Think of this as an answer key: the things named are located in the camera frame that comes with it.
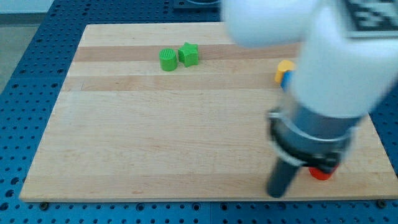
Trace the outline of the grey metal end effector flange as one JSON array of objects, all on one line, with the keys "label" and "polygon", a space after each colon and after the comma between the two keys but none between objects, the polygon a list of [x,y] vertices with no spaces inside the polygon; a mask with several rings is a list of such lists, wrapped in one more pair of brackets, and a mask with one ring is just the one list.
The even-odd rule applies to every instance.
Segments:
[{"label": "grey metal end effector flange", "polygon": [[269,137],[287,165],[332,173],[350,150],[360,119],[317,113],[288,93],[268,111]]}]

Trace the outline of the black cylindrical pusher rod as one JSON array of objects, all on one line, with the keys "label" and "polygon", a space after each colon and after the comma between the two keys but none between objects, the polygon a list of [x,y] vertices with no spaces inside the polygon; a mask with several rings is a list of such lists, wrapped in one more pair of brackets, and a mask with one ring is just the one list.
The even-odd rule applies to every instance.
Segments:
[{"label": "black cylindrical pusher rod", "polygon": [[267,193],[273,198],[282,197],[300,168],[278,158],[267,182]]}]

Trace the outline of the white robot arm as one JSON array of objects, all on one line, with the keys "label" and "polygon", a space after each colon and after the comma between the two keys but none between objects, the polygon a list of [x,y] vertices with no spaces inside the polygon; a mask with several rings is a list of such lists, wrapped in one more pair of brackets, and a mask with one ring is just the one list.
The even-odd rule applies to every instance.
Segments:
[{"label": "white robot arm", "polygon": [[331,174],[353,147],[358,123],[397,82],[395,1],[223,1],[232,40],[246,48],[301,43],[284,95],[268,112],[278,159],[267,182],[285,194],[297,171]]}]

